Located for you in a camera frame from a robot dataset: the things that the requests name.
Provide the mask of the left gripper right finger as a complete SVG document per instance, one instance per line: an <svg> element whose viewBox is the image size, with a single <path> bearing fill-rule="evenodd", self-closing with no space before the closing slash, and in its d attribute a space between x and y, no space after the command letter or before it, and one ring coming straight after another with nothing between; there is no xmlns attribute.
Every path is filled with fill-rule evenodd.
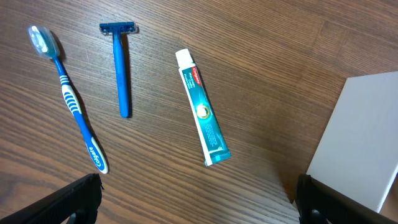
<svg viewBox="0 0 398 224"><path fill-rule="evenodd" d="M397 224L307 174L298 177L295 203L300 224Z"/></svg>

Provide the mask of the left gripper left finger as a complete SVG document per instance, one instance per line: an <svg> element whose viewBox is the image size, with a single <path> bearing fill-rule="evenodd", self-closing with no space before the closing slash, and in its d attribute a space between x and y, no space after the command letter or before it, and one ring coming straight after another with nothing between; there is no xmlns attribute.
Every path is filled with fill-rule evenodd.
<svg viewBox="0 0 398 224"><path fill-rule="evenodd" d="M102 200L99 174L88 174L41 200L1 219L1 223L94 224Z"/></svg>

